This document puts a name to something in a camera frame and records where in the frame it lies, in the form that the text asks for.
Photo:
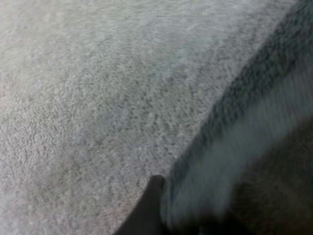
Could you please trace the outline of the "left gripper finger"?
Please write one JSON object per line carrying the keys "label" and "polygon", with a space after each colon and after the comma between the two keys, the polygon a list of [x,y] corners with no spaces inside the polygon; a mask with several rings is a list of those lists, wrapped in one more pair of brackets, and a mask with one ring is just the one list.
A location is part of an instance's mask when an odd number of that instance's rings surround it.
{"label": "left gripper finger", "polygon": [[136,206],[114,232],[115,235],[165,235],[160,219],[160,200],[164,177],[153,175]]}

